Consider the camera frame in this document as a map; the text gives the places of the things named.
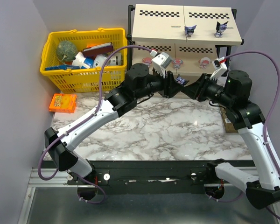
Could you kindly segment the black purple-bow cat toy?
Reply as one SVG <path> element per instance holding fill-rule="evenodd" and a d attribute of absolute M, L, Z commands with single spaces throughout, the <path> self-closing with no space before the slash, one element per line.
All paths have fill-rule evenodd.
<path fill-rule="evenodd" d="M 182 78 L 182 77 L 180 76 L 180 74 L 177 76 L 177 78 L 175 79 L 175 81 L 176 81 L 177 83 L 183 85 L 183 86 L 185 86 L 185 85 L 189 82 L 188 80 Z"/>

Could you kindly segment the pink round bunny toy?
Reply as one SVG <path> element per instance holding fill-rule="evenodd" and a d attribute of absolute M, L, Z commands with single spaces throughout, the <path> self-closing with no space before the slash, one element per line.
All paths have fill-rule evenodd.
<path fill-rule="evenodd" d="M 181 59 L 174 59 L 172 61 L 172 64 L 173 64 L 172 65 L 173 69 L 178 70 L 183 65 L 183 60 L 181 60 Z"/>

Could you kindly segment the white pink bunny toy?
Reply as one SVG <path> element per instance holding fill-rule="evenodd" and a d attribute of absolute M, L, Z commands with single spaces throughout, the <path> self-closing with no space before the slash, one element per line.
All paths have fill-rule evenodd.
<path fill-rule="evenodd" d="M 203 57 L 201 58 L 198 63 L 199 63 L 199 68 L 200 69 L 206 69 L 207 66 L 210 64 L 211 60 L 208 57 Z"/>

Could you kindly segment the pink blue-bow bunny toy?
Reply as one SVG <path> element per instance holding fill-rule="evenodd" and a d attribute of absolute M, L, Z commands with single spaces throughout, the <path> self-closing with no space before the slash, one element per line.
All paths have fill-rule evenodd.
<path fill-rule="evenodd" d="M 143 58 L 143 59 L 141 60 L 141 62 L 142 62 L 143 64 L 145 64 L 146 66 L 150 67 L 151 64 L 152 64 L 152 58 L 150 58 L 150 57 L 145 57 L 145 58 Z"/>

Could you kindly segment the purple small figure toy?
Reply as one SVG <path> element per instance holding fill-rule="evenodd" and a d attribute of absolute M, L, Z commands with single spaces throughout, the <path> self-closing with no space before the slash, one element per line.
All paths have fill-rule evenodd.
<path fill-rule="evenodd" d="M 184 26 L 184 33 L 186 37 L 191 37 L 196 29 L 197 25 L 194 26 Z"/>

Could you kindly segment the black purple cat toy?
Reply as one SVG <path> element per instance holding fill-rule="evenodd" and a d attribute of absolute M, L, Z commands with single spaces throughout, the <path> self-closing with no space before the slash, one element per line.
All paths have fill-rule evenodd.
<path fill-rule="evenodd" d="M 221 38 L 223 36 L 223 32 L 227 29 L 227 24 L 228 24 L 228 21 L 224 22 L 224 23 L 217 22 L 216 32 L 214 33 L 214 36 L 216 38 Z"/>

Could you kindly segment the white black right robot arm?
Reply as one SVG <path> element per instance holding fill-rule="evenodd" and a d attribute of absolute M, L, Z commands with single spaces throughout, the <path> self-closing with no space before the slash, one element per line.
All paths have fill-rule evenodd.
<path fill-rule="evenodd" d="M 250 204 L 260 210 L 280 201 L 280 175 L 274 164 L 279 159 L 272 159 L 275 150 L 266 147 L 269 135 L 263 133 L 265 118 L 259 106 L 249 100 L 251 87 L 252 80 L 246 72 L 233 70 L 224 86 L 203 73 L 182 92 L 199 102 L 212 100 L 225 107 L 228 120 L 248 147 L 258 176 L 249 175 L 219 159 L 208 164 L 208 177 L 226 180 L 245 193 Z"/>

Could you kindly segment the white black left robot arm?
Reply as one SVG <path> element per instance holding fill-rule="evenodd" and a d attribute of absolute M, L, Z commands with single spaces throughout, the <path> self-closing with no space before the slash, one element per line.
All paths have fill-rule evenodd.
<path fill-rule="evenodd" d="M 71 124 L 55 130 L 50 127 L 44 133 L 46 152 L 58 171 L 71 171 L 84 178 L 93 172 L 90 162 L 74 152 L 88 136 L 105 124 L 114 121 L 138 104 L 138 99 L 149 99 L 154 93 L 171 98 L 188 82 L 171 71 L 160 75 L 142 63 L 134 64 L 127 71 L 125 80 L 109 91 L 98 105 Z"/>

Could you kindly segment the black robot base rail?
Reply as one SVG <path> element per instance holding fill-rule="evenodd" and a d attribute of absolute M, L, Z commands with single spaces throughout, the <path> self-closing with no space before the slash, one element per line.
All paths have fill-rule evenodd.
<path fill-rule="evenodd" d="M 228 184 L 244 192 L 246 182 L 258 179 L 252 161 L 92 161 L 93 172 L 79 178 L 60 171 L 65 185 L 79 194 L 204 194 L 224 191 Z"/>

